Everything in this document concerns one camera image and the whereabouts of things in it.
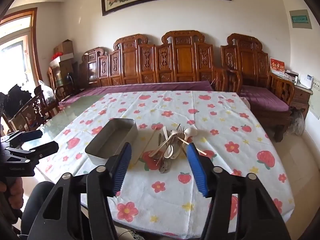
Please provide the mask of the person's left hand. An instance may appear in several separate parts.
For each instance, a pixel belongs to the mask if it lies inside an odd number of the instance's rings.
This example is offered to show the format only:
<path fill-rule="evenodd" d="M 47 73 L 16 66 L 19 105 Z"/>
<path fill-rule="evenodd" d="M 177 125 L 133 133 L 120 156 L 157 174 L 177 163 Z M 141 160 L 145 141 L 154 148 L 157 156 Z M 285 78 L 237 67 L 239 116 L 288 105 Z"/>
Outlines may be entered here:
<path fill-rule="evenodd" d="M 16 178 L 15 182 L 11 185 L 9 189 L 10 195 L 8 202 L 13 209 L 20 209 L 23 206 L 23 180 L 22 178 Z"/>

